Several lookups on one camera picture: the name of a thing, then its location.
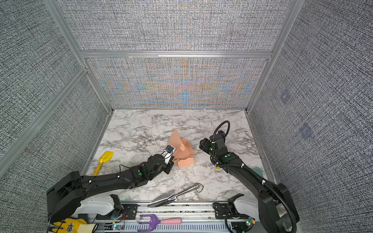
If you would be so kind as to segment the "pink paper box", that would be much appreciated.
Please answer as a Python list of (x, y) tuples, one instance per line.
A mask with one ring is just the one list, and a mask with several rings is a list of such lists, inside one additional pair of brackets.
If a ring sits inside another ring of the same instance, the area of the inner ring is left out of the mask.
[(194, 164), (195, 153), (192, 149), (191, 143), (179, 136), (177, 130), (174, 130), (168, 141), (168, 146), (174, 148), (172, 159), (179, 168), (184, 168)]

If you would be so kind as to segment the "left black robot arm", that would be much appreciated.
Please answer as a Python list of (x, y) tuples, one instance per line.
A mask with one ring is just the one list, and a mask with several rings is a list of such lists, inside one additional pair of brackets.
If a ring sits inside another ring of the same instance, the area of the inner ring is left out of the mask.
[(47, 191), (48, 221), (54, 223), (70, 217), (80, 202), (91, 196), (141, 187), (162, 172), (169, 174), (174, 165), (174, 151), (168, 145), (163, 153), (117, 173), (100, 176), (82, 176), (78, 171), (69, 173)]

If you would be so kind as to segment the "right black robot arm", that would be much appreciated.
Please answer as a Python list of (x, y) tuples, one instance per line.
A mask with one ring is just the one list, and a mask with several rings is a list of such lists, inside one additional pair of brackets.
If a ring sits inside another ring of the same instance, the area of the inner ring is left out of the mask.
[(259, 176), (238, 155), (229, 152), (223, 131), (201, 140), (199, 148), (210, 155), (213, 165), (236, 177), (254, 194), (258, 202), (258, 218), (268, 233), (286, 233), (288, 228), (284, 224), (287, 218), (290, 232), (297, 232), (299, 215), (287, 187)]

